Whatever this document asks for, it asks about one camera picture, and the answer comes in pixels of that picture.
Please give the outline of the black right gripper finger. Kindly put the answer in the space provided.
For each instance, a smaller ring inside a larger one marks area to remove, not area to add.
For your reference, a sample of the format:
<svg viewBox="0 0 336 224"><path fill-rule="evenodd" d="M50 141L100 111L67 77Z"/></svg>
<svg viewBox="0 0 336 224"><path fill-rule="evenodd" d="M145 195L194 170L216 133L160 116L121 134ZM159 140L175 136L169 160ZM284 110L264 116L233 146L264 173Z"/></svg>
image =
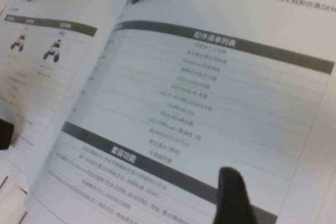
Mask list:
<svg viewBox="0 0 336 224"><path fill-rule="evenodd" d="M222 167L219 170L216 214L213 223L257 223L244 179L234 168Z"/></svg>

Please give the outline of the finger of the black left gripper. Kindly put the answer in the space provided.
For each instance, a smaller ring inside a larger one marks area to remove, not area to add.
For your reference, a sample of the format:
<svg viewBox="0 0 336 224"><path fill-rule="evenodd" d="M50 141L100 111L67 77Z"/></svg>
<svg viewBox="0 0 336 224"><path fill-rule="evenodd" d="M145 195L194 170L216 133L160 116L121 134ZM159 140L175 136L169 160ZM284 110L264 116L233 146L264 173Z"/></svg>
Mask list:
<svg viewBox="0 0 336 224"><path fill-rule="evenodd" d="M14 124L0 119L0 150L7 150L14 134Z"/></svg>

